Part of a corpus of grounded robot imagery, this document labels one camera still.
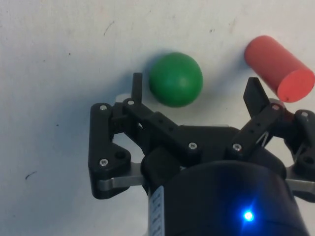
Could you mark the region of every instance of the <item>silver metal bar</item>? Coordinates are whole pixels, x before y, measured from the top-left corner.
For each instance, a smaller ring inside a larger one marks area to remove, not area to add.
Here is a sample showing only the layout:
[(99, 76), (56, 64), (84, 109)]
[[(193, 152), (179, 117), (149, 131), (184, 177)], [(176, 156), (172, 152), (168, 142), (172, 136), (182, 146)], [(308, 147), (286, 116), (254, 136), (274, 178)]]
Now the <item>silver metal bar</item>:
[(286, 182), (291, 191), (310, 193), (315, 196), (315, 182), (300, 178), (292, 171), (292, 167), (288, 167), (286, 172)]
[(144, 182), (144, 177), (141, 174), (141, 163), (132, 162), (128, 173), (123, 176), (113, 177), (107, 180), (99, 180), (97, 187), (101, 191), (108, 191), (115, 188), (143, 185)]

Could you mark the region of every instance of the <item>black bracket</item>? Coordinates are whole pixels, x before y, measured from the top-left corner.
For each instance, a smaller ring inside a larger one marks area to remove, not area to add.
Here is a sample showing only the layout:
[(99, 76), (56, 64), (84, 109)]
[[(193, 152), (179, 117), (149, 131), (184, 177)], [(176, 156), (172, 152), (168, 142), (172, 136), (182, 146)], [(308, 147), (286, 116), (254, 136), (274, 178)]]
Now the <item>black bracket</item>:
[[(268, 99), (258, 78), (249, 78), (244, 101), (251, 120), (241, 130), (178, 126), (142, 104), (142, 74), (134, 73), (131, 98), (114, 106), (97, 103), (91, 107), (89, 171), (93, 195), (107, 199), (134, 185), (154, 191), (183, 168), (238, 160), (269, 168), (284, 179), (288, 176), (296, 196), (315, 201), (315, 187), (310, 191), (310, 186), (315, 186), (314, 113), (305, 110), (291, 114), (283, 104)], [(129, 151), (112, 142), (118, 133), (125, 133), (142, 149), (142, 163), (132, 163)], [(286, 169), (264, 148), (274, 136), (283, 138), (291, 150), (295, 160), (292, 167)]]

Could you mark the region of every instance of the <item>black plastic part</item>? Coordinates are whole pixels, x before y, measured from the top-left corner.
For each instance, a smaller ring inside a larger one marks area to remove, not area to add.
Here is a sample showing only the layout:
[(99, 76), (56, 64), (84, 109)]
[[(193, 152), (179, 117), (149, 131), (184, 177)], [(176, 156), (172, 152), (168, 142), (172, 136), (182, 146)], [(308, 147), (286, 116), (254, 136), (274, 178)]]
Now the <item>black plastic part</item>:
[(270, 104), (269, 99), (257, 77), (250, 77), (248, 79), (243, 99), (251, 117), (258, 115)]
[[(106, 106), (107, 109), (101, 110), (101, 106)], [(130, 168), (129, 151), (112, 143), (113, 136), (109, 130), (111, 113), (112, 107), (109, 104), (97, 103), (91, 107), (89, 171), (92, 193), (97, 199), (108, 199), (128, 189), (102, 192), (97, 188), (98, 180), (110, 179)], [(108, 165), (101, 166), (102, 159), (108, 160)]]
[[(308, 236), (285, 181), (259, 165), (191, 167), (164, 186), (165, 236)], [(252, 222), (244, 213), (254, 214)]]
[(131, 98), (136, 103), (142, 102), (142, 73), (133, 74)]
[(293, 171), (307, 180), (315, 181), (315, 114), (299, 110), (295, 113), (294, 121), (305, 137), (303, 143), (308, 148), (296, 157)]
[[(281, 118), (284, 110), (276, 104), (269, 104), (263, 111), (253, 117), (233, 138), (227, 147), (227, 159), (248, 160), (251, 153), (257, 147), (257, 142), (263, 135), (268, 135), (275, 123)], [(233, 148), (234, 144), (241, 145), (240, 150)]]
[(141, 172), (149, 184), (150, 193), (170, 181), (181, 171), (181, 165), (166, 149), (156, 148), (141, 162)]

